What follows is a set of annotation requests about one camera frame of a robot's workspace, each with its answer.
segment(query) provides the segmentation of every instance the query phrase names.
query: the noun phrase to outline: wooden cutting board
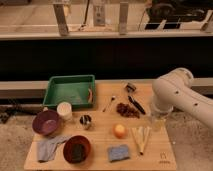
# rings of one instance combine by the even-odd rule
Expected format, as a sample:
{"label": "wooden cutting board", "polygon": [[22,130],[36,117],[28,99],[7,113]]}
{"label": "wooden cutting board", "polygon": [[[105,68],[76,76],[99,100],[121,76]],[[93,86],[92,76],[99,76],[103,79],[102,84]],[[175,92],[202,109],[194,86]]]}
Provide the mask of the wooden cutting board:
{"label": "wooden cutting board", "polygon": [[[127,83],[98,83],[96,84],[96,103],[92,109],[74,111],[74,122],[63,123],[54,133],[55,135],[83,135],[86,136],[92,146],[91,153],[86,161],[80,164],[70,164],[63,157],[64,144],[59,146],[53,161],[46,163],[37,162],[36,147],[37,141],[44,137],[35,134],[32,145],[27,155],[26,170],[176,170],[176,162],[168,138],[164,123],[161,129],[152,129],[144,155],[140,155],[137,145],[133,139],[131,128],[138,126],[153,126],[148,116],[138,118],[124,118],[116,112],[118,103],[128,103],[125,86]],[[134,83],[137,87],[134,98],[149,113],[148,103],[152,96],[150,84]],[[111,106],[102,112],[109,103],[111,96],[115,95]],[[83,130],[79,119],[83,114],[92,117],[92,127]],[[118,139],[114,136],[112,128],[116,123],[126,126],[127,136]],[[108,160],[107,148],[126,144],[130,150],[130,159],[110,163]]]}

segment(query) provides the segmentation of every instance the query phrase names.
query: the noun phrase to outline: brown bowl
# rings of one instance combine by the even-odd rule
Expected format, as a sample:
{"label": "brown bowl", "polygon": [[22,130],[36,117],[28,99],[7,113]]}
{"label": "brown bowl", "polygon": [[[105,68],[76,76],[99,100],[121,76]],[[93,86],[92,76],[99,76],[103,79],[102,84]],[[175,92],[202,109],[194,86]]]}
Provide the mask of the brown bowl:
{"label": "brown bowl", "polygon": [[60,125],[59,114],[54,110],[46,110],[37,114],[33,120],[33,130],[41,135],[53,133]]}
{"label": "brown bowl", "polygon": [[64,158],[69,163],[80,163],[86,160],[91,150],[89,140],[81,135],[70,138],[64,146]]}

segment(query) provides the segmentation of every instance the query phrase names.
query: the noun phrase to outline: dish towel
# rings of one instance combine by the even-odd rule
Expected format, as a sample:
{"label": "dish towel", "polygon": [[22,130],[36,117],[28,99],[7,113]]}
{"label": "dish towel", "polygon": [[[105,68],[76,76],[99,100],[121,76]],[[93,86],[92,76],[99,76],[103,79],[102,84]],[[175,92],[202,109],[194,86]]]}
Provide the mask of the dish towel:
{"label": "dish towel", "polygon": [[37,160],[38,162],[47,162],[54,160],[57,147],[68,141],[71,136],[56,136],[51,139],[41,140],[37,143]]}

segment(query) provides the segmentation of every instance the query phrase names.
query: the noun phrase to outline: metal spoon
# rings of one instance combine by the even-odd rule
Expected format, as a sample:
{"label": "metal spoon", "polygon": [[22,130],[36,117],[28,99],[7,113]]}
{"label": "metal spoon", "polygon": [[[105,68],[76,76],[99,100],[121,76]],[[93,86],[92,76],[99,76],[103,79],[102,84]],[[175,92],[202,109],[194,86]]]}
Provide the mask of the metal spoon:
{"label": "metal spoon", "polygon": [[110,105],[112,104],[112,102],[116,99],[116,96],[112,96],[111,100],[109,102],[109,104],[103,109],[102,112],[106,112],[106,110],[110,107]]}

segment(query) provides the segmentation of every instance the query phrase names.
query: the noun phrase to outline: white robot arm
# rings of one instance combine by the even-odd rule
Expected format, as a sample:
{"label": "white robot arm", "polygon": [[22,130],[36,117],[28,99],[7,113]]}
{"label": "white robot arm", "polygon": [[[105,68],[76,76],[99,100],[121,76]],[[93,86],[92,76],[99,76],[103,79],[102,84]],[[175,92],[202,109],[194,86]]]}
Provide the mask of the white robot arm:
{"label": "white robot arm", "polygon": [[193,80],[192,73],[185,68],[177,68],[157,78],[152,85],[151,114],[161,118],[175,106],[213,129],[213,100],[190,89]]}

